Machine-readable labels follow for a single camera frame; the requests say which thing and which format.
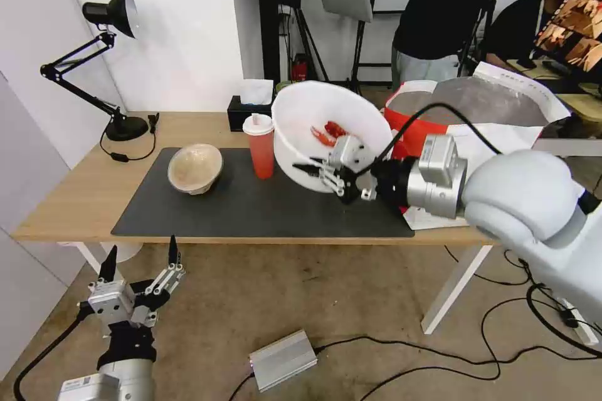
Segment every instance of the robotic arm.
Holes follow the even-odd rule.
[[[116,265],[114,246],[98,280],[88,286],[90,297],[82,303],[104,324],[110,337],[108,350],[98,359],[97,373],[63,382],[58,401],[154,400],[152,364],[157,352],[152,347],[152,327],[159,317],[157,310],[169,301],[186,273],[176,238],[172,236],[169,243],[167,267],[154,280],[132,284],[114,280]]]
[[[395,212],[413,206],[463,216],[515,251],[585,317],[602,323],[602,207],[561,159],[519,150],[492,157],[467,178],[467,161],[449,135],[427,136],[420,158],[377,158],[358,170],[366,154],[357,137],[340,137],[327,160],[315,159],[313,175],[346,204],[379,198]],[[311,174],[308,166],[295,165]]]

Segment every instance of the gray pants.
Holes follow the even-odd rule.
[[[405,53],[399,52],[395,47],[391,50],[391,76],[393,77],[393,91],[411,80],[444,81],[455,78],[458,73],[458,57],[445,56],[439,60],[419,60]]]

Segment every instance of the computer screen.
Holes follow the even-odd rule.
[[[535,46],[587,79],[602,80],[602,0],[564,0]]]

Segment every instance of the floor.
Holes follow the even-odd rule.
[[[382,103],[387,93],[377,93]],[[592,189],[602,159],[568,159],[576,179]],[[602,187],[596,193],[602,196]],[[497,286],[473,278],[431,336],[420,319],[454,265],[442,247],[360,246],[181,246],[189,274],[160,310],[154,328],[159,358],[154,365],[158,400],[226,401],[250,371],[248,354],[304,328],[312,344],[359,334],[402,339],[461,354],[490,358],[480,337],[483,314],[504,299],[521,297],[524,287]],[[456,256],[461,249],[452,249]],[[154,277],[166,262],[165,246],[144,246],[120,265],[129,281]],[[520,281],[522,271],[490,254],[480,274]],[[71,323],[76,303],[95,279],[85,266],[54,312],[0,383],[0,400],[11,400],[17,373]],[[554,313],[551,321],[558,327]],[[486,334],[499,358],[541,344],[579,355],[548,333],[524,301],[493,313]],[[93,373],[107,347],[99,322],[89,318],[25,379],[29,400],[54,399],[62,381]],[[444,365],[480,376],[495,367],[469,367],[403,346],[351,343],[320,355],[319,364],[259,395],[254,381],[238,401],[359,400],[381,380],[423,365]],[[506,365],[496,382],[481,382],[441,371],[416,372],[377,391],[369,401],[598,400],[602,364],[567,362],[543,351]]]

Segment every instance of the lamp shade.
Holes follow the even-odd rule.
[[[96,25],[112,25],[135,38],[138,30],[138,11],[134,0],[111,0],[109,3],[86,2],[82,6],[86,20]]]

